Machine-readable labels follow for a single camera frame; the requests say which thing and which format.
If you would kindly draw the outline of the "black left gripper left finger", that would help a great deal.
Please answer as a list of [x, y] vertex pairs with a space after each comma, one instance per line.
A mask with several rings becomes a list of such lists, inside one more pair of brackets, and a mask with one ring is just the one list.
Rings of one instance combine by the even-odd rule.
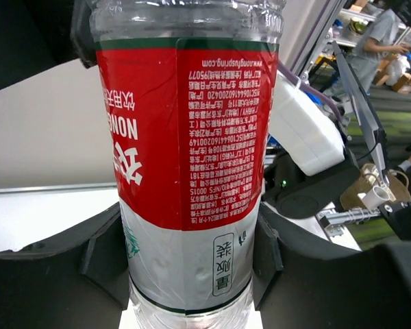
[[0, 252], [0, 328], [118, 328], [128, 302], [118, 204], [18, 252]]

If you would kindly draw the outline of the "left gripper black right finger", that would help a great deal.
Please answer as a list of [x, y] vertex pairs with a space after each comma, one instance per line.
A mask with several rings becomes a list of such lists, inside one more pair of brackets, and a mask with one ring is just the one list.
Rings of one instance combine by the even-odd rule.
[[264, 328], [411, 328], [411, 241], [359, 252], [261, 204], [253, 300]]

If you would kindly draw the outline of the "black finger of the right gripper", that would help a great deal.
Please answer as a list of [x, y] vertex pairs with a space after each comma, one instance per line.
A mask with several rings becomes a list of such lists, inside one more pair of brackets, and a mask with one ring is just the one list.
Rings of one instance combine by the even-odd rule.
[[80, 59], [96, 65], [90, 1], [0, 1], [0, 90]]

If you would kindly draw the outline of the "red label water bottle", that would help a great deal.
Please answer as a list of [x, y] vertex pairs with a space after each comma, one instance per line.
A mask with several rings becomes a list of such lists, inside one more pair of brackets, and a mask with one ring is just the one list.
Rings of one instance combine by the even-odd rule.
[[141, 328], [244, 328], [283, 1], [90, 1]]

